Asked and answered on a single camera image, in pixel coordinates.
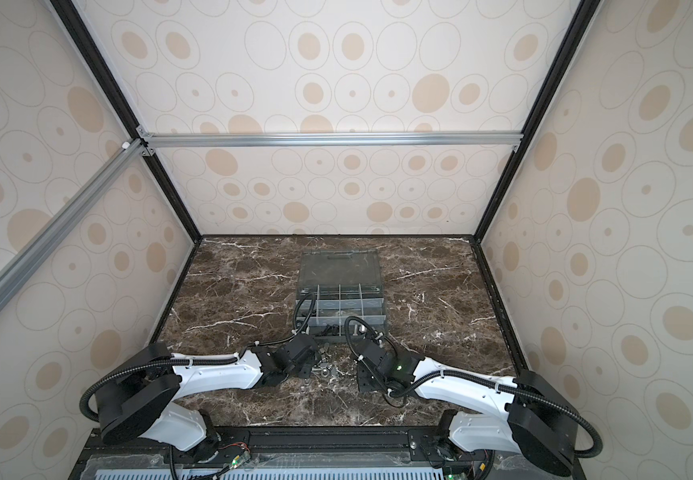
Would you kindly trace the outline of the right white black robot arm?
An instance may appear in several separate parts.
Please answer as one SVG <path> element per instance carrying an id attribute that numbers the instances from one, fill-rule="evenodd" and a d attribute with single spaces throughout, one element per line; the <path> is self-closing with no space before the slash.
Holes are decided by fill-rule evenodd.
<path id="1" fill-rule="evenodd" d="M 598 456 L 596 428 L 542 376 L 488 376 L 445 365 L 401 348 L 365 320 L 344 320 L 346 344 L 371 389 L 387 398 L 447 402 L 456 411 L 440 422 L 445 441 L 463 452 L 521 454 L 555 476 L 570 476 L 577 460 Z"/>

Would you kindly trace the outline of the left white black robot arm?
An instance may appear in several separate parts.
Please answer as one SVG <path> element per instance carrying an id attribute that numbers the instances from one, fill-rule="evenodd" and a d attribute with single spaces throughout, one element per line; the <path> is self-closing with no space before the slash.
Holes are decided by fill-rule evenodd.
<path id="1" fill-rule="evenodd" d="M 177 404 L 184 397 L 218 390 L 276 387 L 290 378 L 306 378 L 320 362 L 316 340 L 306 327 L 316 311 L 308 292 L 294 314 L 307 305 L 304 320 L 286 339 L 254 342 L 230 355 L 191 356 L 154 343 L 90 385 L 78 409 L 100 426 L 102 442 L 120 445 L 138 438 L 180 451 L 218 441 L 206 413 Z"/>

